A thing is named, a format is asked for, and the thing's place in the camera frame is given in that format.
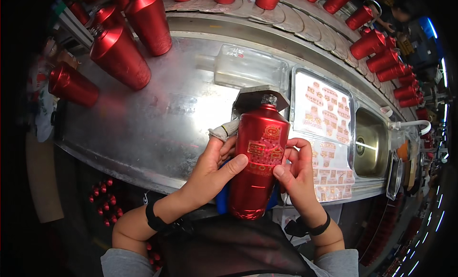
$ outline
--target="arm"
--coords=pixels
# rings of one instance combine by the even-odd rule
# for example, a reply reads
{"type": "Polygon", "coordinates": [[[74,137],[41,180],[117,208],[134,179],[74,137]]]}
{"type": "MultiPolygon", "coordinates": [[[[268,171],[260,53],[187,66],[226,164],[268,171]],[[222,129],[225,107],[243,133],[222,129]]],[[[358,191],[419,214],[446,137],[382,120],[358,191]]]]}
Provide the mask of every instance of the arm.
{"type": "MultiPolygon", "coordinates": [[[[289,193],[306,225],[310,228],[323,225],[327,216],[313,189],[312,147],[307,140],[301,138],[288,140],[286,146],[283,162],[275,166],[273,174],[289,193]]],[[[322,234],[311,235],[311,239],[315,244],[315,259],[345,249],[342,232],[333,220],[322,234]]]]}
{"type": "MultiPolygon", "coordinates": [[[[236,137],[226,143],[211,137],[204,153],[199,157],[188,181],[176,192],[154,204],[154,214],[165,223],[173,223],[188,212],[212,200],[224,185],[248,164],[240,154],[218,170],[234,154],[236,137]]],[[[156,233],[148,225],[146,205],[124,214],[113,228],[113,248],[126,249],[147,257],[146,240],[156,233]]]]}

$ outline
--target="wrist strap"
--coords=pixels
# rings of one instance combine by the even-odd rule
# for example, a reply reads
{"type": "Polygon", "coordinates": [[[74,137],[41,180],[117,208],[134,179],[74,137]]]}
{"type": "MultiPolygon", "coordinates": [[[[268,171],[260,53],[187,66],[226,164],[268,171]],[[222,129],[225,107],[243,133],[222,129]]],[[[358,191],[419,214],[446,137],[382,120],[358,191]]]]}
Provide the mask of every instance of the wrist strap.
{"type": "Polygon", "coordinates": [[[299,226],[299,228],[301,228],[301,230],[304,230],[305,232],[308,232],[310,235],[315,235],[315,236],[316,235],[320,235],[329,227],[329,224],[331,224],[331,217],[329,216],[329,213],[327,211],[325,211],[325,212],[326,212],[327,218],[326,218],[326,222],[323,225],[317,226],[315,228],[309,228],[304,223],[304,220],[302,219],[302,217],[299,217],[296,220],[296,223],[299,226]]]}
{"type": "Polygon", "coordinates": [[[167,223],[163,222],[163,220],[160,217],[157,217],[156,215],[154,215],[153,208],[154,208],[154,204],[157,201],[158,200],[156,200],[156,201],[154,201],[152,203],[149,203],[146,206],[146,219],[148,220],[149,227],[152,228],[153,230],[159,232],[159,231],[163,231],[169,225],[167,223]]]}

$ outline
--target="transparent container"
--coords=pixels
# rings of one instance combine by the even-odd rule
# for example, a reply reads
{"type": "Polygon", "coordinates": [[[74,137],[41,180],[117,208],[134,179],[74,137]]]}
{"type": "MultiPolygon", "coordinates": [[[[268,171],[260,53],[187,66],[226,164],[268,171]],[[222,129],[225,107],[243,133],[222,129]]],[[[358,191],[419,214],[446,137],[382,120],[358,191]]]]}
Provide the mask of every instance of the transparent container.
{"type": "Polygon", "coordinates": [[[270,54],[222,45],[217,56],[197,56],[198,68],[214,72],[214,83],[236,87],[273,85],[288,89],[288,63],[270,54]]]}

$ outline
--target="orange object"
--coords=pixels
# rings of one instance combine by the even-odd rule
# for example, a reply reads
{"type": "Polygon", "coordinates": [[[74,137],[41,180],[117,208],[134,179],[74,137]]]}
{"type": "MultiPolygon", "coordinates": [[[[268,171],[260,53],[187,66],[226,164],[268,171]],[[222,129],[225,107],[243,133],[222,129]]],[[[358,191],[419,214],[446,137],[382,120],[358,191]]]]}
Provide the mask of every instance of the orange object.
{"type": "Polygon", "coordinates": [[[410,160],[410,141],[406,140],[404,144],[397,150],[398,157],[403,161],[407,162],[410,160]]]}

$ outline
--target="faucet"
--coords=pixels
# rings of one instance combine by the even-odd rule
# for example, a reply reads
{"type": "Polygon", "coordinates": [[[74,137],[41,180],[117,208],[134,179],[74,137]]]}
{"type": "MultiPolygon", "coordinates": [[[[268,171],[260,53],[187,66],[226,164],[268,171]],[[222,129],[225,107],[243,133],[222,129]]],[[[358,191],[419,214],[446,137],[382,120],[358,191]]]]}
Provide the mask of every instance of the faucet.
{"type": "Polygon", "coordinates": [[[389,122],[388,129],[399,130],[401,127],[412,126],[412,125],[425,125],[426,127],[420,131],[420,136],[425,135],[431,130],[431,123],[428,120],[416,120],[412,122],[389,122]]]}

